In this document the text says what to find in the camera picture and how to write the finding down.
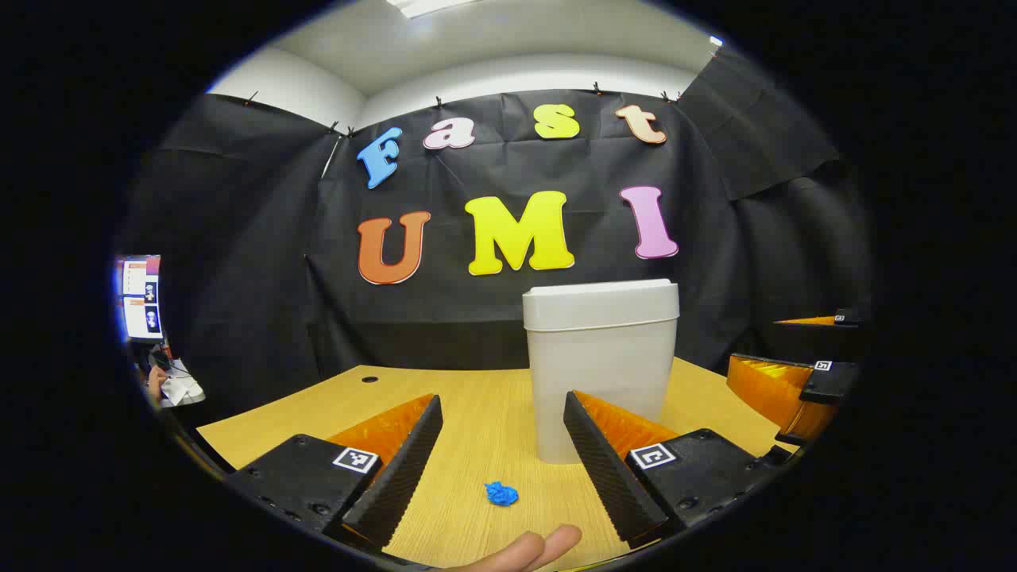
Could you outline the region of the white side desk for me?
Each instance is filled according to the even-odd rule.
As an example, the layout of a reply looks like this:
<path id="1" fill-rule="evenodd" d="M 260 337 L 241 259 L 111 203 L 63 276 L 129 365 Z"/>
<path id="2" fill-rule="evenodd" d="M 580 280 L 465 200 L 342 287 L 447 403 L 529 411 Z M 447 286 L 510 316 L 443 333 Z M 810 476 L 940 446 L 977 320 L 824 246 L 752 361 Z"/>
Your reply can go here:
<path id="1" fill-rule="evenodd" d="M 160 406 L 178 407 L 197 404 L 206 399 L 206 392 L 182 359 L 159 361 L 159 359 L 153 358 L 152 363 L 167 374 L 167 379 L 164 380 L 163 384 L 160 384 L 159 394 L 157 394 L 157 404 Z"/>

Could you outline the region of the computer monitor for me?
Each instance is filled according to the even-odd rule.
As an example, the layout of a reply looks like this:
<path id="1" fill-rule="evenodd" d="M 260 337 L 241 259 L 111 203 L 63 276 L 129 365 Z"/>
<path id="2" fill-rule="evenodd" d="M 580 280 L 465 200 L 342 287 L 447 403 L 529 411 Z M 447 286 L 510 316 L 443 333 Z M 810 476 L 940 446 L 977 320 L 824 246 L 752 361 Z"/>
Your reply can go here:
<path id="1" fill-rule="evenodd" d="M 132 342 L 164 339 L 160 309 L 161 256 L 118 258 L 114 286 L 123 334 Z"/>

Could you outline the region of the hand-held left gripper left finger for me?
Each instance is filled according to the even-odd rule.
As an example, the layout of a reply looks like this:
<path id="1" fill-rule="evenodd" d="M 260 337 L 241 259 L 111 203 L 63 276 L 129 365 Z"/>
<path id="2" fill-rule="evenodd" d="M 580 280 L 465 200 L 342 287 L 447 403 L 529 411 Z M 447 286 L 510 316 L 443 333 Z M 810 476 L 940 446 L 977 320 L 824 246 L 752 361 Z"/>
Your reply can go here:
<path id="1" fill-rule="evenodd" d="M 226 482 L 299 528 L 382 549 L 391 544 L 442 428 L 439 395 L 424 394 L 328 439 L 292 435 Z"/>

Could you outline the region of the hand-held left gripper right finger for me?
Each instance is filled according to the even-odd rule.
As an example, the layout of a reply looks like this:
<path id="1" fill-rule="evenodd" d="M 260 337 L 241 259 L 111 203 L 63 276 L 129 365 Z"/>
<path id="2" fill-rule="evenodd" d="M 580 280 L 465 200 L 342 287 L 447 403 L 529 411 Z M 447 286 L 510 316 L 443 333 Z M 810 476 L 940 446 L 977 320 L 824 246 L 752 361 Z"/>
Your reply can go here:
<path id="1" fill-rule="evenodd" d="M 711 428 L 683 435 L 603 399 L 570 391 L 564 427 L 622 542 L 675 535 L 737 502 L 776 470 Z"/>

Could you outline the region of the ceiling light panel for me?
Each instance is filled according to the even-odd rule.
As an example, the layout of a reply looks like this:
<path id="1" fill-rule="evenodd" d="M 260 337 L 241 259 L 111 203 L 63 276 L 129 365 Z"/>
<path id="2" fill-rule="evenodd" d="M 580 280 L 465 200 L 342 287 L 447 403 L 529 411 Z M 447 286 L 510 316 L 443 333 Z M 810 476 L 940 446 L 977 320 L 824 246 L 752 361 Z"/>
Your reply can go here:
<path id="1" fill-rule="evenodd" d="M 417 18 L 432 12 L 450 10 L 460 5 L 479 2 L 481 0 L 385 0 L 400 11 L 407 19 Z"/>

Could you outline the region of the white desktop garbage bin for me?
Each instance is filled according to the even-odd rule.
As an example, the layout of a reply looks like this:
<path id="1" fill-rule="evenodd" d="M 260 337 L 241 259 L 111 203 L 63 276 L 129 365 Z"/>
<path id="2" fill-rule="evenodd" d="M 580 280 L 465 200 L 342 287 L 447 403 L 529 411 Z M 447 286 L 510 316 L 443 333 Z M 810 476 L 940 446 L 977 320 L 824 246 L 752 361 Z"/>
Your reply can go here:
<path id="1" fill-rule="evenodd" d="M 659 421 L 675 361 L 679 286 L 668 279 L 534 287 L 522 296 L 536 453 L 575 464 L 564 402 L 578 390 Z"/>

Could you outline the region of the wooden desktop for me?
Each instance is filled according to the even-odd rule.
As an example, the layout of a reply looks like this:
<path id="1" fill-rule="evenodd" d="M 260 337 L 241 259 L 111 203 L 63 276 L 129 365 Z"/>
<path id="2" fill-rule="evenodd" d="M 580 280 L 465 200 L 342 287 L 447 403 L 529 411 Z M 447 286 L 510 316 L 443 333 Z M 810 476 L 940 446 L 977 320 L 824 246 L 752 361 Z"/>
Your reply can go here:
<path id="1" fill-rule="evenodd" d="M 531 530 L 582 529 L 566 556 L 539 572 L 617 572 L 649 549 L 621 542 L 580 464 L 547 464 L 536 453 L 531 374 L 424 370 L 360 365 L 261 407 L 199 428 L 233 467 L 251 463 L 295 434 L 326 439 L 424 394 L 439 395 L 443 428 L 409 507 L 375 567 L 402 572 L 468 564 Z M 518 489 L 508 507 L 488 503 L 483 484 Z"/>

